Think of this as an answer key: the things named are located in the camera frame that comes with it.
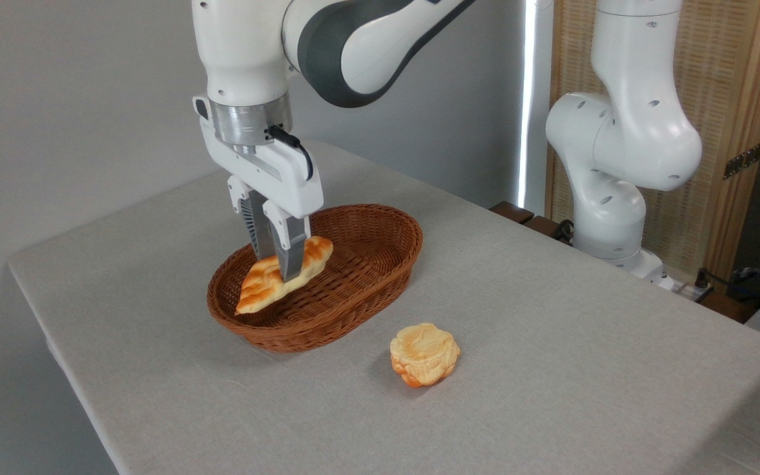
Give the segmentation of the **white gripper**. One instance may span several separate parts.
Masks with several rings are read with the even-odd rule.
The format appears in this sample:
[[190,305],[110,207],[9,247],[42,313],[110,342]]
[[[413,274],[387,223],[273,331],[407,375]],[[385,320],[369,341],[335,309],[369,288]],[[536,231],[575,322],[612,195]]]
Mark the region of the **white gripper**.
[[284,283],[301,274],[309,214],[325,199],[320,173],[292,128],[290,99],[257,106],[226,106],[193,97],[212,160],[232,174],[235,213],[241,215],[259,261],[277,256]]

